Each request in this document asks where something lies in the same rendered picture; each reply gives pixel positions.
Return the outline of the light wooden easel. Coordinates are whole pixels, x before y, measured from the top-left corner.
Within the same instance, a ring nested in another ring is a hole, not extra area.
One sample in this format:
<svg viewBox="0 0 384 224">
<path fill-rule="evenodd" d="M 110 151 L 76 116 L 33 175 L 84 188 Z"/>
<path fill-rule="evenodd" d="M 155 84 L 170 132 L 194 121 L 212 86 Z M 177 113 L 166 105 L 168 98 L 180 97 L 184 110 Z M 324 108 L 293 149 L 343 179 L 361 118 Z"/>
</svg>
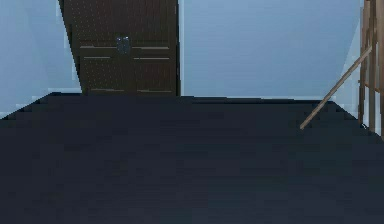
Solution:
<svg viewBox="0 0 384 224">
<path fill-rule="evenodd" d="M 363 0 L 360 38 L 359 57 L 300 124 L 301 130 L 308 126 L 352 73 L 360 68 L 358 123 L 363 124 L 367 93 L 368 129 L 370 132 L 380 130 L 380 137 L 384 140 L 384 0 Z"/>
</svg>

